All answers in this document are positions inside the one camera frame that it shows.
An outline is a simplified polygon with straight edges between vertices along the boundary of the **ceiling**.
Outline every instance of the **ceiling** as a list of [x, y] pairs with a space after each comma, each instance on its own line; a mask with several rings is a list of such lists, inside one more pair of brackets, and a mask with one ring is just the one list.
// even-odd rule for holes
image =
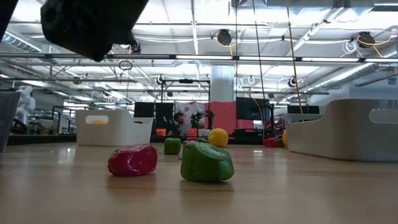
[[[196, 27], [192, 26], [193, 14], [191, 3], [194, 3], [194, 16]], [[71, 53], [59, 46], [51, 45], [42, 34], [40, 25], [40, 7], [44, 0], [19, 0], [17, 8], [12, 16], [8, 30], [26, 42], [37, 46], [40, 49], [49, 49], [52, 53]], [[327, 7], [293, 7], [291, 9], [292, 38], [294, 45], [300, 42], [308, 32], [310, 38], [295, 50], [297, 57], [375, 57], [376, 51], [373, 48], [352, 50], [345, 53], [346, 42], [351, 37], [356, 38], [360, 31], [368, 31], [381, 43], [394, 35], [398, 27], [396, 18], [398, 12], [369, 12], [362, 10], [361, 14], [355, 10], [348, 9], [344, 13], [334, 17], [326, 24], [322, 23], [323, 18], [330, 13], [332, 8]], [[257, 45], [256, 27], [257, 20], [258, 39]], [[237, 11], [228, 7], [228, 0], [150, 0], [144, 12], [141, 14], [133, 29], [136, 39], [142, 46], [142, 54], [187, 54], [187, 55], [230, 55], [229, 47], [220, 46], [214, 39], [219, 29], [229, 29], [232, 39], [239, 37], [238, 43], [232, 48], [233, 55], [258, 56], [289, 56], [290, 38], [288, 30], [288, 18], [285, 7], [257, 7], [256, 15], [252, 8], [241, 8]], [[383, 45], [378, 46], [379, 50], [386, 49], [396, 44], [396, 36]], [[195, 39], [198, 39], [198, 47], [195, 50]], [[2, 42], [0, 53], [26, 53], [25, 51]], [[120, 45], [114, 45], [110, 54], [127, 54], [128, 49]], [[38, 59], [12, 58], [13, 62], [29, 67], [39, 73], [32, 73], [18, 67], [18, 71], [24, 74], [37, 77], [48, 77], [50, 74], [49, 63]], [[52, 67], [52, 75], [57, 78], [101, 78], [113, 80], [115, 77], [133, 78], [138, 83], [107, 83], [106, 87], [127, 89], [134, 88], [143, 90], [142, 93], [129, 93], [130, 100], [153, 101], [157, 95], [144, 93], [146, 90], [159, 88], [156, 79], [162, 74], [165, 78], [178, 80], [191, 78], [209, 80], [211, 75], [211, 63], [178, 63], [177, 66], [170, 62], [155, 60], [132, 60], [134, 68], [130, 71], [122, 71], [117, 64], [119, 60], [105, 60], [96, 66], [78, 66], [79, 61], [71, 59], [59, 59], [59, 63], [70, 64], [70, 66]], [[15, 68], [8, 62], [1, 62], [0, 67]], [[264, 79], [264, 89], [269, 91], [282, 91], [288, 89], [287, 81], [294, 75], [293, 65], [288, 63], [275, 63], [262, 65], [261, 70], [258, 63], [238, 62], [234, 66], [238, 76], [236, 83], [239, 90], [261, 89], [261, 72]], [[330, 73], [341, 69], [338, 65], [329, 63], [306, 66], [297, 66], [297, 78], [309, 85]], [[63, 88], [95, 88], [94, 83], [83, 82], [74, 85], [71, 82], [49, 83], [51, 86], [62, 86]], [[169, 87], [171, 90], [203, 90], [197, 84], [175, 84]], [[206, 93], [176, 93], [170, 100], [202, 100], [207, 99]]]

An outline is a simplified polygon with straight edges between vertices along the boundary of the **red object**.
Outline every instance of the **red object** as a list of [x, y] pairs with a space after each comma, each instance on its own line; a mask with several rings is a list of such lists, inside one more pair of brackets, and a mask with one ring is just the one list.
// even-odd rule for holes
[[153, 146], [126, 146], [114, 151], [108, 159], [108, 170], [115, 176], [146, 175], [156, 170], [157, 153]]
[[184, 141], [182, 144], [183, 144], [183, 145], [186, 145], [186, 144], [188, 144], [188, 142], [198, 142], [198, 141], [196, 141], [196, 140]]
[[276, 140], [273, 138], [263, 140], [262, 144], [265, 147], [277, 147]]

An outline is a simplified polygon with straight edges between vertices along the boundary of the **green blob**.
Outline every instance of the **green blob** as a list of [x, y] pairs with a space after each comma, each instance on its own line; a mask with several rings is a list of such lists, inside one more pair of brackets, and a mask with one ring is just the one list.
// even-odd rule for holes
[[209, 141], [205, 138], [198, 138], [198, 142], [209, 143]]
[[285, 147], [284, 141], [282, 138], [276, 140], [276, 146], [278, 147]]
[[230, 179], [235, 171], [228, 151], [203, 142], [187, 143], [182, 149], [181, 176], [195, 182]]
[[177, 155], [181, 151], [181, 140], [174, 138], [167, 138], [164, 141], [164, 154]]

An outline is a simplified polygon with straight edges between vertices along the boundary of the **yellow object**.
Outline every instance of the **yellow object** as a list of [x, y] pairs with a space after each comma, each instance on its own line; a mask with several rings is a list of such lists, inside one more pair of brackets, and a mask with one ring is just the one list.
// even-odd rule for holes
[[282, 141], [284, 142], [285, 146], [287, 147], [287, 132], [286, 132], [286, 130], [284, 131], [284, 134], [282, 135]]
[[108, 122], [105, 120], [92, 120], [90, 124], [107, 124]]
[[211, 130], [209, 143], [217, 147], [225, 147], [228, 144], [228, 133], [221, 128]]

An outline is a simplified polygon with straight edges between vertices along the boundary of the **ceiling light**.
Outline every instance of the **ceiling light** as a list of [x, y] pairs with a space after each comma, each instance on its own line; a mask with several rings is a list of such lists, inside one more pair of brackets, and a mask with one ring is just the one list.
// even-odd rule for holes
[[365, 62], [382, 62], [382, 63], [395, 63], [398, 62], [396, 58], [369, 58]]
[[303, 58], [304, 62], [357, 62], [359, 58]]
[[94, 103], [96, 105], [115, 105], [115, 103]]
[[26, 84], [35, 85], [35, 86], [47, 86], [47, 84], [38, 82], [38, 81], [22, 81], [22, 82], [26, 83]]
[[106, 93], [109, 93], [111, 96], [113, 96], [113, 97], [115, 97], [117, 99], [120, 99], [120, 100], [125, 99], [125, 96], [123, 94], [118, 93], [116, 91], [111, 91], [111, 92], [106, 92]]
[[85, 97], [85, 96], [74, 96], [74, 98], [76, 98], [78, 100], [82, 100], [82, 101], [91, 101], [91, 100], [93, 100], [90, 97]]
[[[259, 60], [259, 57], [251, 57], [251, 56], [240, 56], [240, 60]], [[291, 57], [260, 57], [261, 60], [265, 61], [292, 61]]]
[[398, 3], [374, 3], [374, 6], [398, 6]]
[[54, 91], [54, 93], [56, 93], [56, 94], [58, 94], [58, 95], [61, 95], [61, 96], [69, 96], [68, 94], [62, 93], [62, 92], [60, 92], [60, 91]]
[[185, 60], [232, 60], [232, 56], [177, 55], [176, 58]]
[[34, 39], [44, 38], [44, 35], [32, 35], [32, 36], [30, 36], [30, 38], [34, 38]]
[[84, 106], [84, 107], [88, 107], [88, 105], [86, 104], [75, 104], [75, 103], [69, 103], [69, 102], [63, 102], [64, 106]]

